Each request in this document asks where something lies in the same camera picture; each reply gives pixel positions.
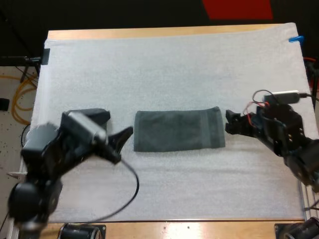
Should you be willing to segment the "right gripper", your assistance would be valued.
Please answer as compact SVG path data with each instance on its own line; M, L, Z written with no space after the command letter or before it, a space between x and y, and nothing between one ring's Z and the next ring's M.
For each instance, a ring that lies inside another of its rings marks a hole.
M302 116L290 104L300 100L298 94L265 94L261 101L253 100L256 112L246 115L226 110L225 131L232 135L250 135L263 142L277 156L287 157L312 145L305 136Z

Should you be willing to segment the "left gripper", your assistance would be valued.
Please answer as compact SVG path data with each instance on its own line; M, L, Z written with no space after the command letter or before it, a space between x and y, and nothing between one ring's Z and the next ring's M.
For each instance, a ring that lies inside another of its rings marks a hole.
M84 158L106 145L121 152L133 135L133 127L108 136L109 111L101 108L70 110L62 113L57 136L45 147L45 168L49 176L61 176L79 164Z

